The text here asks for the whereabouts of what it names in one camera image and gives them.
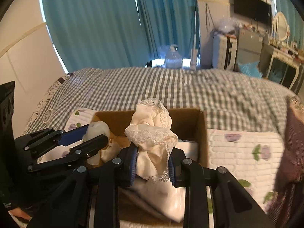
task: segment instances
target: maroon cloth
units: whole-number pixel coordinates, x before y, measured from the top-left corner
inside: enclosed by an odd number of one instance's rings
[[[285,150],[277,172],[275,194],[268,211],[276,228],[284,227],[303,205],[304,107],[291,101],[287,110]]]

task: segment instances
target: teal curtain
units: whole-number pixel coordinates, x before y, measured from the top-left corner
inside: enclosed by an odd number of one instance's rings
[[[42,0],[51,38],[68,71],[145,66],[148,44],[135,0]]]
[[[196,11],[196,48],[200,45],[197,0],[137,0],[145,28],[151,60],[160,58],[163,45],[178,45],[178,52],[190,58],[193,48]]]
[[[292,4],[291,0],[276,0],[277,12],[282,12],[290,26],[290,37],[289,43],[291,41],[297,42],[298,47],[302,49],[303,47],[303,37],[304,37],[304,22]]]

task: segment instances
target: water bottle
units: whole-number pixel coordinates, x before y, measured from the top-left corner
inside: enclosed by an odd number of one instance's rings
[[[180,69],[183,67],[183,58],[177,52],[177,45],[171,45],[165,57],[165,67],[169,69]]]

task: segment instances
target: television screen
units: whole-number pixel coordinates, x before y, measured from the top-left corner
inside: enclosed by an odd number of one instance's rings
[[[234,0],[234,12],[266,25],[271,24],[271,5],[262,0]]]

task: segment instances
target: gingham blanket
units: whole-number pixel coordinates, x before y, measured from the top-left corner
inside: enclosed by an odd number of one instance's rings
[[[134,110],[139,100],[160,99],[169,108],[199,107],[211,129],[265,132],[284,136],[287,88],[267,80],[221,70],[120,68],[75,71],[56,82],[29,121],[25,133],[63,129],[72,111]],[[56,89],[49,97],[50,90]]]

